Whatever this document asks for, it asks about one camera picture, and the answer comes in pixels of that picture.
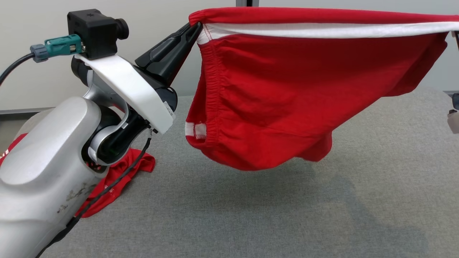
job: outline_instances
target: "black knob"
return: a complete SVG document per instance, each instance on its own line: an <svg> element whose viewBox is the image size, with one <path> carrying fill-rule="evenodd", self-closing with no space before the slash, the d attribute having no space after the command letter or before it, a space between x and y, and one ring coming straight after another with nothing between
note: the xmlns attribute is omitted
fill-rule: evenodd
<svg viewBox="0 0 459 258"><path fill-rule="evenodd" d="M115 19L116 33L118 39L127 39L129 37L129 27L125 20Z"/></svg>

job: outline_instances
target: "red garment on table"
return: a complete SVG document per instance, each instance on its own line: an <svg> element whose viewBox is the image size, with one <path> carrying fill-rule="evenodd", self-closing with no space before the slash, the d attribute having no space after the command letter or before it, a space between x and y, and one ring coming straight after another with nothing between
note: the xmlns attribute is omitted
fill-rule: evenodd
<svg viewBox="0 0 459 258"><path fill-rule="evenodd" d="M459 16L336 9L208 9L190 15L197 22L202 73L186 138L241 170L319 161L335 128L414 90L459 31Z"/></svg>
<svg viewBox="0 0 459 258"><path fill-rule="evenodd" d="M0 156L0 166L3 163L4 157L26 136L27 134L20 135L15 139L8 149ZM128 153L117 163L110 166L107 176L100 181L100 183L94 188L94 190L89 195L88 199L84 202L82 207L78 210L77 214L86 206L94 197L101 193L105 188L112 184L118 177L123 174L124 171L134 163L135 159L140 155L141 151L135 149L129 149ZM105 206L112 203L118 196L121 195L121 192L124 186L131 181L135 176L137 171L142 170L146 172L152 172L155 168L155 158L145 153L137 165L127 174L116 186L114 186L108 193L104 194L98 201L96 201L87 212L85 212L82 218L90 217L99 211L101 211Z"/></svg>

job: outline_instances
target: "gray fabric surface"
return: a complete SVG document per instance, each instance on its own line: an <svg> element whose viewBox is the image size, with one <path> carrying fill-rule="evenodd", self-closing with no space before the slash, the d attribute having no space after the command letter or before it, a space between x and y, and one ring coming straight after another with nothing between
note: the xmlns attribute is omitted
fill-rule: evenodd
<svg viewBox="0 0 459 258"><path fill-rule="evenodd" d="M153 173L139 172L42 257L459 257L459 136L444 93L383 98L334 132L323 161L260 172L188 145L191 100L181 97L174 126L153 138Z"/></svg>

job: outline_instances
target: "white wall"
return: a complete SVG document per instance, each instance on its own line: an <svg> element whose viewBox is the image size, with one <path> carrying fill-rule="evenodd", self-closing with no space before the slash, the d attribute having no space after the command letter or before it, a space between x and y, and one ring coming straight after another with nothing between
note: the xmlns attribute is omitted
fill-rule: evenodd
<svg viewBox="0 0 459 258"><path fill-rule="evenodd" d="M459 15L459 0L260 0L260 6L336 8ZM421 82L438 90L459 90L459 51L447 37L448 48Z"/></svg>
<svg viewBox="0 0 459 258"><path fill-rule="evenodd" d="M7 5L0 8L0 71L30 53L30 45L68 34L69 11L95 8L126 20L130 34L118 41L118 53L134 62L187 23L192 12L235 6L235 0L13 0ZM39 64L30 60L16 68L0 87L0 113L55 107L72 95L84 94L86 86L73 75L70 60L70 56ZM200 68L201 56L195 46L173 84L179 95L194 94Z"/></svg>

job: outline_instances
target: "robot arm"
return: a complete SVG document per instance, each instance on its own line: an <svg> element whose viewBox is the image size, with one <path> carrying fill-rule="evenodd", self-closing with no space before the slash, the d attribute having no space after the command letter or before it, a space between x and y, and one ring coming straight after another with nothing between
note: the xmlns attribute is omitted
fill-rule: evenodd
<svg viewBox="0 0 459 258"><path fill-rule="evenodd" d="M70 12L67 21L84 51L72 59L72 70L89 90L56 107L4 158L0 257L39 257L78 222L75 213L140 132L167 131L177 106L170 85L202 29L185 25L133 65L116 55L117 38L129 34L122 19L93 9ZM36 49L36 61L51 56Z"/></svg>

